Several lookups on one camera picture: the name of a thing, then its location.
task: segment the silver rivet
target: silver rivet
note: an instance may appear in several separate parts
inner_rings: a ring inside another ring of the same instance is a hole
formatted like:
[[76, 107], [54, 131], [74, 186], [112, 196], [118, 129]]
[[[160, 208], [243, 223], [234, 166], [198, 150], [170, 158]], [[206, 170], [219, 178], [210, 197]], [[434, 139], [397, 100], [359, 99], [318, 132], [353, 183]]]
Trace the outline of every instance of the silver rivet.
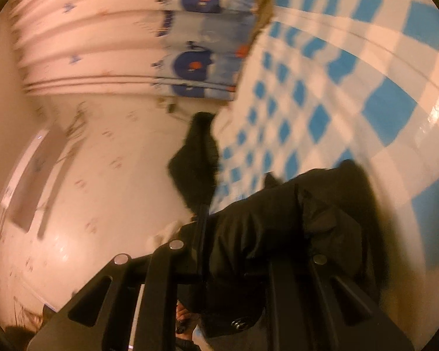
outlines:
[[327, 257], [323, 254], [316, 254], [312, 258], [317, 265], [325, 265], [327, 263]]
[[184, 248], [184, 242], [182, 240], [172, 240], [171, 243], [169, 243], [169, 248], [173, 251], [181, 250]]
[[120, 253], [114, 257], [114, 262], [117, 265], [124, 265], [127, 261], [129, 261], [129, 255], [125, 253]]

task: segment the black jacket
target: black jacket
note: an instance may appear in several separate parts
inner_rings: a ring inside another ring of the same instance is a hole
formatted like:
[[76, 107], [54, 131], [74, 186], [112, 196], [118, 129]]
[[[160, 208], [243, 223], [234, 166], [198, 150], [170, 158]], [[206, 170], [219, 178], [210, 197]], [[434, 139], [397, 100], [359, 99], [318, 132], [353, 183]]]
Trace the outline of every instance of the black jacket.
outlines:
[[253, 325], [265, 307], [265, 288], [244, 272], [287, 250], [296, 262], [324, 254], [376, 302], [386, 279], [385, 253], [375, 200], [363, 170], [344, 161], [259, 191], [211, 216], [209, 279], [179, 290], [179, 299], [202, 314], [206, 336], [236, 332], [237, 318]]

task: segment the blue and white checkered fabric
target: blue and white checkered fabric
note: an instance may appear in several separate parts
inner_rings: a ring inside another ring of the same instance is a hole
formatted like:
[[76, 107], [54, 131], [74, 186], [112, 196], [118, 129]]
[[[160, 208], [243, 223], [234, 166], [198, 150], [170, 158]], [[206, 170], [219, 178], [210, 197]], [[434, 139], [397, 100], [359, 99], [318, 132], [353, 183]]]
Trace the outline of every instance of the blue and white checkered fabric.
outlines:
[[439, 265], [439, 10], [431, 0], [275, 0], [237, 101], [218, 115], [212, 211], [355, 159], [387, 222]]

